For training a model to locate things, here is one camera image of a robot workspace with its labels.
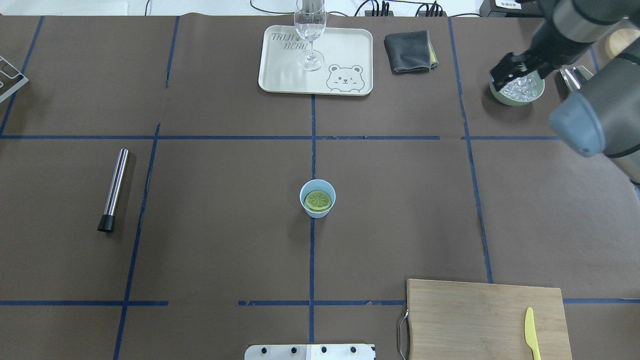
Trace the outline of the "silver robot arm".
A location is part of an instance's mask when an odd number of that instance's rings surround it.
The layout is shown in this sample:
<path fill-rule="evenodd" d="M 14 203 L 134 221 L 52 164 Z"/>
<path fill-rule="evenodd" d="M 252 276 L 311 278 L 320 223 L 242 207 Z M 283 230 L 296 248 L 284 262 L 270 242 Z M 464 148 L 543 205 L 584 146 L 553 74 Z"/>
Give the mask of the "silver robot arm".
<path fill-rule="evenodd" d="M 637 0 L 540 0 L 539 7 L 544 22 L 528 50 L 507 53 L 490 70 L 496 91 L 530 73 L 545 78 L 573 64 L 623 19 L 639 25 Z M 639 52 L 636 39 L 572 91 L 548 119 L 572 150 L 586 158 L 605 155 L 634 185 L 640 181 Z"/>

